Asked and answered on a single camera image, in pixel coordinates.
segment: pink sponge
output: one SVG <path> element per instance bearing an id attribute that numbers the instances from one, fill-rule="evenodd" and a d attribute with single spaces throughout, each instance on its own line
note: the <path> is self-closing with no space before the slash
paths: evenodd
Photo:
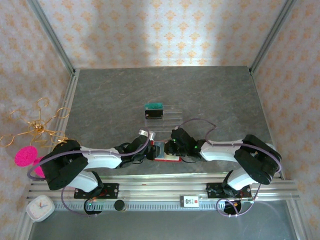
<path id="1" fill-rule="evenodd" d="M 34 166 L 34 165 L 37 165 L 38 163 L 40 163 L 40 160 L 41 160 L 42 158 L 43 158 L 43 156 L 38 157 L 36 160 L 34 160 L 33 166 Z M 38 166 L 38 167 L 34 170 L 34 172 L 35 172 L 39 177 L 41 177 L 41 178 L 44 178 L 44 177 L 45 177 L 45 174 L 44 174 L 44 172 L 42 171 L 41 166 Z"/>
<path id="2" fill-rule="evenodd" d="M 14 162 L 19 167 L 26 167 L 32 164 L 38 155 L 34 146 L 25 146 L 21 148 L 14 157 Z"/>

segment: patterned wallpaper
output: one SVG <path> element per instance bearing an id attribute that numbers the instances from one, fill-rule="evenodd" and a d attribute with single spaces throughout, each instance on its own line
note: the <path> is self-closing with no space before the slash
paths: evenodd
<path id="1" fill-rule="evenodd" d="M 75 68 L 249 66 L 285 0 L 39 0 Z"/>
<path id="2" fill-rule="evenodd" d="M 11 111 L 20 108 L 22 116 L 32 120 L 37 114 L 32 103 L 41 97 L 50 100 L 50 105 L 42 111 L 44 119 L 53 116 L 61 104 L 70 75 L 26 0 L 1 0 L 0 25 L 2 136 L 25 132 L 25 123 L 10 120 L 8 116 Z M 31 138 L 17 137 L 16 140 L 13 146 L 0 147 L 1 240 L 12 239 L 24 207 L 22 195 L 29 185 L 27 169 L 17 167 L 14 156 Z"/>
<path id="3" fill-rule="evenodd" d="M 319 26 L 319 1 L 297 1 L 255 74 L 285 175 L 297 181 L 314 239 L 320 236 Z"/>

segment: gold wire ornament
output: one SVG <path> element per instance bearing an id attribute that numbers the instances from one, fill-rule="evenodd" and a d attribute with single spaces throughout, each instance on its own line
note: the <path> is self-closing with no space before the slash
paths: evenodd
<path id="1" fill-rule="evenodd" d="M 30 146 L 33 143 L 36 143 L 40 145 L 41 148 L 51 148 L 54 147 L 55 145 L 62 143 L 68 139 L 65 135 L 64 132 L 62 131 L 52 131 L 47 129 L 48 123 L 55 118 L 58 119 L 65 119 L 69 116 L 70 114 L 70 109 L 67 107 L 61 107 L 59 108 L 55 115 L 51 117 L 49 120 L 45 121 L 41 118 L 41 111 L 42 108 L 39 105 L 40 102 L 43 102 L 43 106 L 47 107 L 50 104 L 50 101 L 47 97 L 42 97 L 38 101 L 35 102 L 37 109 L 39 110 L 39 117 L 36 120 L 32 121 L 27 121 L 25 120 L 22 116 L 24 115 L 25 111 L 21 109 L 14 110 L 13 112 L 10 113 L 9 119 L 13 121 L 18 121 L 22 120 L 27 124 L 26 131 L 18 133 L 16 135 L 14 134 L 5 134 L 0 137 L 0 147 L 6 148 L 9 147 L 10 145 L 13 144 L 14 140 L 16 137 L 21 136 L 21 135 L 30 135 L 32 136 L 32 139 L 30 141 Z M 13 114 L 14 113 L 19 113 L 19 116 L 14 119 Z M 49 140 L 44 140 L 42 139 L 42 134 L 49 134 Z"/>

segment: clock face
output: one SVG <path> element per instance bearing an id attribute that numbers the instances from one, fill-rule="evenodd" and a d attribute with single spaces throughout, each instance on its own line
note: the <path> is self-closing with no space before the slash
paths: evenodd
<path id="1" fill-rule="evenodd" d="M 52 200 L 46 195 L 40 195 L 27 206 L 27 213 L 34 221 L 46 219 L 55 209 Z"/>

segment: white label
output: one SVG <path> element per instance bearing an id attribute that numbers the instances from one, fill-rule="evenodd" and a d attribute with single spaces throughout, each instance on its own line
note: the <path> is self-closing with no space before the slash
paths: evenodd
<path id="1" fill-rule="evenodd" d="M 199 208 L 198 196 L 183 196 L 183 207 L 185 208 Z"/>

